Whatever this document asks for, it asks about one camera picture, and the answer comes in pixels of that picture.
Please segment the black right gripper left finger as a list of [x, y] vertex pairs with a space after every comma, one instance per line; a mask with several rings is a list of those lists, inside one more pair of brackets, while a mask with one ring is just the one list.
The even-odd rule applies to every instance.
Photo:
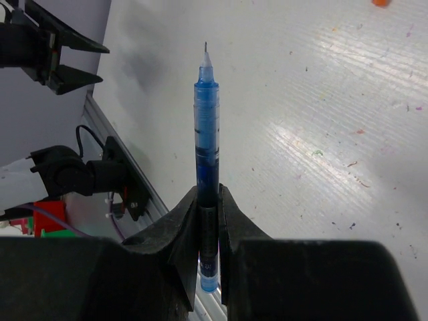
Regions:
[[195, 304], [197, 192], [121, 244], [104, 240], [101, 320], [186, 320]]

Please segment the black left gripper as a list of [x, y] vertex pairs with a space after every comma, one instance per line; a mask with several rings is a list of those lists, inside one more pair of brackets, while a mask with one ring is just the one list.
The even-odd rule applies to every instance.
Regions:
[[35, 82], [57, 95], [103, 81], [100, 76], [69, 66], [57, 68], [57, 50], [109, 54], [110, 50], [58, 19], [35, 1], [1, 2], [1, 67], [21, 68]]

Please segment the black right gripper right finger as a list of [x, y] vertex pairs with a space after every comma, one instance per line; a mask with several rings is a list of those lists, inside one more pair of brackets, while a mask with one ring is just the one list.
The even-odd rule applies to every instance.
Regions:
[[277, 320], [276, 241], [241, 211], [224, 185], [218, 208], [221, 303], [227, 319]]

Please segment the dark blue capped pen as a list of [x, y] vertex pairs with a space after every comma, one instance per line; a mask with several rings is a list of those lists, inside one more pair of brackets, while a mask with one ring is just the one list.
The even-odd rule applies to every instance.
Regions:
[[195, 163], [197, 212], [200, 218], [201, 247], [199, 270], [201, 289], [213, 293], [218, 288], [219, 197], [219, 84], [207, 44], [194, 84]]

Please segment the red capped pen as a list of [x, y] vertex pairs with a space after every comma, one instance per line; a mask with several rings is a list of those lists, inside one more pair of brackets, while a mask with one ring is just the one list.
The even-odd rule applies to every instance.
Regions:
[[387, 7], [390, 4], [391, 0], [372, 0], [373, 5], [377, 7]]

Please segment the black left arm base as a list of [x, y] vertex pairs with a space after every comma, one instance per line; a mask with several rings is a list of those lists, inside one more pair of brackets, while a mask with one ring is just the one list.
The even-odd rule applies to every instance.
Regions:
[[108, 163], [108, 172], [113, 174], [114, 183], [111, 191], [122, 198], [122, 209], [127, 210], [133, 221], [138, 221], [146, 213], [151, 199], [150, 191], [118, 138], [108, 136], [102, 160]]

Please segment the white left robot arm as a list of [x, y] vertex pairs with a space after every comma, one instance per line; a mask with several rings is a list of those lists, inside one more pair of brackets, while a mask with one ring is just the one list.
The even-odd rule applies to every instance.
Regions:
[[[21, 68], [33, 81], [60, 96], [102, 81], [100, 76], [61, 64], [63, 47], [107, 54], [109, 49], [82, 35], [35, 1], [1, 2], [1, 67]], [[97, 139], [102, 160], [84, 162], [83, 151], [51, 146], [1, 167], [1, 210], [28, 209], [34, 202], [68, 193], [91, 196], [119, 192], [126, 165], [108, 156]]]

